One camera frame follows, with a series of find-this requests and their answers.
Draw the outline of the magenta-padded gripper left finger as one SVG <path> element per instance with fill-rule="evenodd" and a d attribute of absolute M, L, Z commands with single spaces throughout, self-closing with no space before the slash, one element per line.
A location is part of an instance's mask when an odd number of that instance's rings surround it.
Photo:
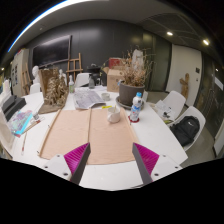
<path fill-rule="evenodd" d="M 86 143 L 65 155 L 55 155 L 43 165 L 43 169 L 78 185 L 82 178 L 90 152 L 90 144 Z"/>

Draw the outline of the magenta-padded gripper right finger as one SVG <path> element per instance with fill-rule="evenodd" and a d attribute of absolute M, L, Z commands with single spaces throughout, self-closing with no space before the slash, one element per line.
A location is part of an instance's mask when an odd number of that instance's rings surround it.
<path fill-rule="evenodd" d="M 137 143 L 133 144 L 132 153 L 144 185 L 182 169 L 168 155 L 159 155 Z"/>

